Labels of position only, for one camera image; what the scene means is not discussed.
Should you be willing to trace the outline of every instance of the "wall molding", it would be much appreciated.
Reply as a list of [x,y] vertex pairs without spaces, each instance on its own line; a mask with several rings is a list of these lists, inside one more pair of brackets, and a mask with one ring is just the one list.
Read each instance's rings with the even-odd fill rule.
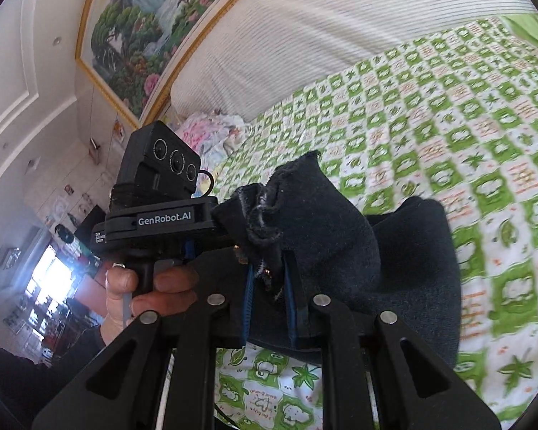
[[22,70],[26,83],[23,92],[0,115],[0,135],[18,118],[38,97],[38,80],[34,60],[34,15],[37,0],[22,0],[20,8],[20,51],[22,53]]
[[66,111],[68,108],[77,103],[75,95],[71,95],[64,102],[62,102],[55,110],[52,111],[46,118],[44,118],[32,131],[24,137],[24,139],[17,145],[16,149],[10,153],[10,156],[0,166],[0,178],[6,172],[6,170],[12,165],[18,155],[32,142],[32,140],[40,134],[40,132],[48,126],[54,119],[60,114]]

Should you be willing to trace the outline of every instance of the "ceiling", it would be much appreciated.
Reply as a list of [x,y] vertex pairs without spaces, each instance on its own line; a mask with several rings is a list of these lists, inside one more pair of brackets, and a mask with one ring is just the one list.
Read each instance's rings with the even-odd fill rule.
[[84,1],[0,6],[0,247],[40,224],[27,215],[24,189],[79,136],[74,53]]

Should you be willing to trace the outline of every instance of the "pillow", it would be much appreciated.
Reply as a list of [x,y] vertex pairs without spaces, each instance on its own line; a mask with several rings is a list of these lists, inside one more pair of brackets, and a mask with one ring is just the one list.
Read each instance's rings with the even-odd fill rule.
[[[201,169],[217,178],[216,168],[227,160],[249,137],[250,126],[238,115],[193,113],[175,131],[192,150],[201,157]],[[197,178],[195,197],[209,188],[209,178]]]

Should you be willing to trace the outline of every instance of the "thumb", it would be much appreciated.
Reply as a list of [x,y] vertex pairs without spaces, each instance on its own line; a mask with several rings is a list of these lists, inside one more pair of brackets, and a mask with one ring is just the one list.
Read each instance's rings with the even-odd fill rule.
[[124,297],[129,297],[137,285],[138,276],[134,271],[119,266],[108,270],[105,280],[108,314],[100,327],[106,346],[124,329]]

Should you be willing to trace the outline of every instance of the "metal screw head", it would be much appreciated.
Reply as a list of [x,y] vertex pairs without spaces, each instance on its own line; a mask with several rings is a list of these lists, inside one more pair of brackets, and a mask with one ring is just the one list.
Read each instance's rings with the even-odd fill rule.
[[224,302],[225,296],[223,294],[211,294],[210,297],[207,298],[207,303],[210,306],[221,306]]
[[331,303],[331,298],[328,297],[327,294],[317,294],[315,297],[313,297],[313,302],[316,304],[316,306],[326,307]]
[[392,325],[393,323],[396,323],[396,321],[399,319],[396,315],[396,313],[391,312],[390,310],[385,310],[382,314],[380,314],[380,319],[384,323],[388,323],[389,325]]
[[151,325],[152,323],[155,323],[157,319],[158,314],[157,312],[153,312],[153,310],[148,310],[139,316],[139,321],[141,321],[144,325]]

